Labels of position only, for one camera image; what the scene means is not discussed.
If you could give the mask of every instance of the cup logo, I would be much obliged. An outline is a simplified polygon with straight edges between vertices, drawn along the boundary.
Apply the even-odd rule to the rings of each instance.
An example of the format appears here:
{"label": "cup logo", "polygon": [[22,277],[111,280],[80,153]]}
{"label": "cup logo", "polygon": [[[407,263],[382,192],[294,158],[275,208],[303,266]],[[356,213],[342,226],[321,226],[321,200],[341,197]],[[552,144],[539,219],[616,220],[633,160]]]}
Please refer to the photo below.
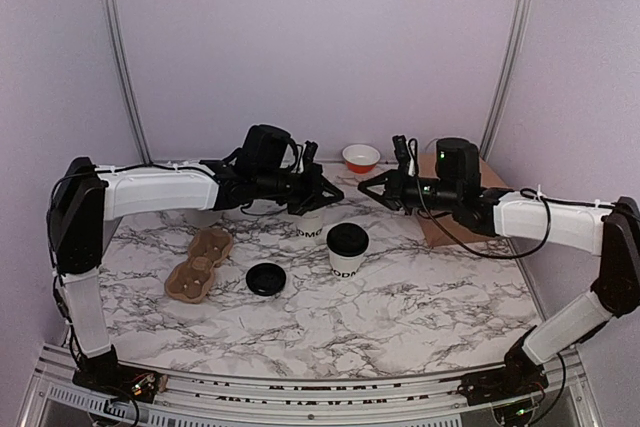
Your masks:
{"label": "cup logo", "polygon": [[316,230],[315,232],[305,232],[304,230],[298,229],[298,235],[300,237],[318,237],[322,233],[322,228]]}
{"label": "cup logo", "polygon": [[333,272],[333,275],[340,277],[341,279],[347,279],[356,275],[355,272],[338,272],[336,269],[333,269],[331,272]]}

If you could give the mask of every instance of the white bowl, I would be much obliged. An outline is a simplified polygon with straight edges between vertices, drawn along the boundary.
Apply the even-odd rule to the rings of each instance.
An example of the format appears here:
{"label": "white bowl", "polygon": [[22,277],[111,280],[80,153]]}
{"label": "white bowl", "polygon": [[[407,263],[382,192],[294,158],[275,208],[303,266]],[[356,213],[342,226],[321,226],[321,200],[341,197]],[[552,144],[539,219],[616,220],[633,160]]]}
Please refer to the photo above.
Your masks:
{"label": "white bowl", "polygon": [[364,144],[353,144],[342,151],[342,157],[349,170],[364,174],[372,170],[380,160],[380,152]]}

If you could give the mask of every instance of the aluminum frame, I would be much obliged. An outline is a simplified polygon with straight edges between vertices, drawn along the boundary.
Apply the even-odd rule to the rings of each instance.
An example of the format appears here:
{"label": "aluminum frame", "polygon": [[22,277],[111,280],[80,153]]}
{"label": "aluminum frame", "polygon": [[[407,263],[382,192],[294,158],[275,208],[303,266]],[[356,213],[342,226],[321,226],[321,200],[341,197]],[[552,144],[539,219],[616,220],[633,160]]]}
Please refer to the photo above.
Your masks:
{"label": "aluminum frame", "polygon": [[118,71],[118,80],[120,81],[120,89],[124,99],[129,125],[133,133],[133,140],[138,150],[140,160],[145,164],[151,163],[151,152],[142,128],[142,120],[138,111],[138,103],[133,91],[129,66],[124,50],[124,41],[120,27],[120,19],[118,17],[118,4],[116,0],[104,0],[105,14],[107,17],[107,27],[109,30],[109,38],[111,39],[111,48],[116,61],[116,69]]}
{"label": "aluminum frame", "polygon": [[500,120],[504,115],[504,109],[507,103],[507,95],[509,86],[513,77],[513,71],[518,60],[518,54],[522,48],[522,41],[529,19],[529,9],[531,0],[516,0],[516,6],[513,12],[513,20],[511,22],[511,32],[507,43],[507,50],[500,71],[498,85],[493,96],[491,110],[484,127],[482,142],[480,143],[480,156],[486,161],[491,154],[491,149],[498,133]]}
{"label": "aluminum frame", "polygon": [[[565,352],[567,390],[572,394],[581,427],[599,427],[595,406],[580,359],[574,350]],[[526,399],[469,407],[455,392],[459,377],[487,366],[455,372],[384,379],[265,379],[195,374],[157,369],[168,375],[167,390],[153,404],[140,404],[141,426],[180,426],[201,422],[205,427],[365,426],[404,427],[458,418],[465,412],[482,410]],[[558,391],[562,379],[560,362],[545,364],[549,378],[547,393]],[[20,427],[39,427],[49,400],[101,414],[104,394],[71,382],[75,365],[68,350],[45,345],[21,412]],[[131,420],[132,411],[114,404],[108,413],[114,419]]]}

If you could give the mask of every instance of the cardboard cup holder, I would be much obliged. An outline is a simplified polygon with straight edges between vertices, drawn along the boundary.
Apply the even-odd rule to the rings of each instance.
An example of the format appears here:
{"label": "cardboard cup holder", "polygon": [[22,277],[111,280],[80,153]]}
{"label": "cardboard cup holder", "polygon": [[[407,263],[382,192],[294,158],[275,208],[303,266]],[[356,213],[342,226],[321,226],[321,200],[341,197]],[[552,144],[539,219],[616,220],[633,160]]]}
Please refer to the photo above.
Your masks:
{"label": "cardboard cup holder", "polygon": [[187,249],[185,262],[176,266],[164,283],[169,297],[197,304],[211,289],[214,269],[229,256],[233,237],[228,232],[213,228],[199,231]]}

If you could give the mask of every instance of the cardboard box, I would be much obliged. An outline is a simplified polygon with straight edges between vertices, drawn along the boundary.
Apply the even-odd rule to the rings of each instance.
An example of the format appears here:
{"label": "cardboard box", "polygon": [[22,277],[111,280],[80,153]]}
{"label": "cardboard box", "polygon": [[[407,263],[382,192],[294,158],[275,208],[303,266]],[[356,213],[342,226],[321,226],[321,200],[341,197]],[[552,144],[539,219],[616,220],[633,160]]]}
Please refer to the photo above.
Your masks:
{"label": "cardboard box", "polygon": [[[420,154],[418,157],[418,163],[420,165],[420,177],[436,177],[436,156],[435,154]],[[489,167],[486,162],[480,159],[480,175],[482,176],[483,187],[507,187],[500,177]],[[441,245],[451,245],[453,240],[446,236],[433,221],[423,219],[416,215],[424,238],[430,247],[439,247]],[[473,232],[462,227],[456,223],[450,216],[438,219],[438,222],[442,226],[455,235],[465,244],[471,244],[473,242],[484,242],[491,240],[491,237],[485,237],[483,235],[474,234]]]}

